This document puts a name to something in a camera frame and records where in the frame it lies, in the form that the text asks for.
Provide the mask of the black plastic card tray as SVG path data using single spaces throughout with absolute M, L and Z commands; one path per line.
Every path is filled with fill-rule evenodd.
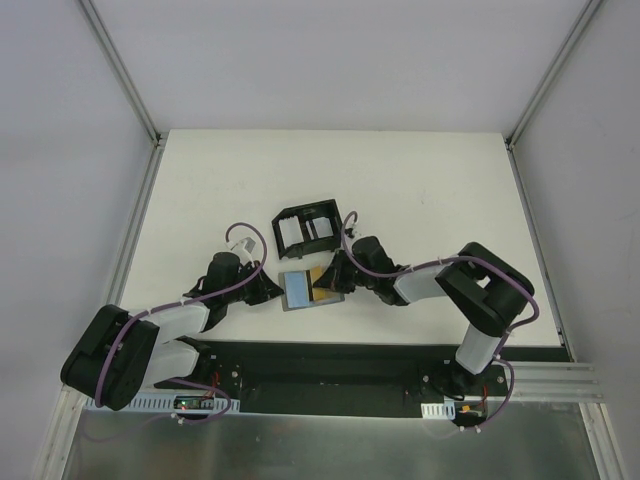
M 299 219 L 304 242 L 284 249 L 278 221 L 292 216 Z M 335 199 L 283 209 L 271 221 L 279 259 L 302 259 L 307 255 L 338 249 L 341 225 L 342 219 Z

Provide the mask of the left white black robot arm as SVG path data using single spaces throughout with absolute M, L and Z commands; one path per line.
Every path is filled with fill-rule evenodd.
M 188 388 L 219 385 L 211 347 L 195 338 L 227 315 L 230 305 L 260 305 L 284 294 L 260 262 L 217 253 L 207 272 L 171 304 L 137 315 L 101 307 L 63 363 L 62 383 L 118 411 L 142 387 L 179 378 Z

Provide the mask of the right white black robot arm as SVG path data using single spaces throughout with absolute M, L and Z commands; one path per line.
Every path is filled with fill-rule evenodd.
M 484 385 L 486 367 L 535 294 L 528 278 L 477 242 L 454 257 L 410 267 L 394 263 L 375 236 L 338 250 L 312 286 L 339 294 L 366 288 L 390 306 L 448 297 L 469 321 L 450 369 L 452 387 L 466 395 Z

